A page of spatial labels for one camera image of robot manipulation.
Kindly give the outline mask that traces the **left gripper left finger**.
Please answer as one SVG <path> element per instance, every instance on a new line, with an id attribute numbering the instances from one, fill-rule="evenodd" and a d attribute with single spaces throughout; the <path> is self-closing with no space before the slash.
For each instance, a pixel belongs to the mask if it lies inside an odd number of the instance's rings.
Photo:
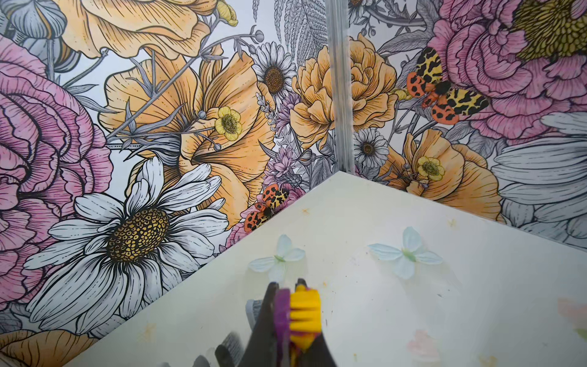
<path id="1" fill-rule="evenodd" d="M 278 364 L 277 337 L 274 324 L 274 299 L 278 283 L 268 285 L 258 319 L 239 366 L 275 367 Z"/>

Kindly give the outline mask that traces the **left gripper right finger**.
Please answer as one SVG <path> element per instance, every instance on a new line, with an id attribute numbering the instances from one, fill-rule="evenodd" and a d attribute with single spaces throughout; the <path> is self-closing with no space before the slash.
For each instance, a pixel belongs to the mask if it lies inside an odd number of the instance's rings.
<path id="1" fill-rule="evenodd" d="M 296 366 L 336 366 L 322 329 L 319 292 L 299 278 L 295 287 Z"/>

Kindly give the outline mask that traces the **purple toothbrush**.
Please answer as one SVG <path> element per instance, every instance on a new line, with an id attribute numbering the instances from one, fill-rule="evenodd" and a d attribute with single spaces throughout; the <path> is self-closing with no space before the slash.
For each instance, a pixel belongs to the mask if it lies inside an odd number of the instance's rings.
<path id="1" fill-rule="evenodd" d="M 319 292 L 303 283 L 293 290 L 279 289 L 273 312 L 278 366 L 296 366 L 300 356 L 322 334 Z"/>

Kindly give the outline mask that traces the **black toothbrush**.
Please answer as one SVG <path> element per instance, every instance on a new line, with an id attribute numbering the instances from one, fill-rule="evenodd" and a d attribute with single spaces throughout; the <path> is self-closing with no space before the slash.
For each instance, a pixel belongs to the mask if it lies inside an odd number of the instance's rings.
<path id="1" fill-rule="evenodd" d="M 240 336 L 236 332 L 231 332 L 215 349 L 214 355 L 219 367 L 238 367 L 244 352 Z"/>

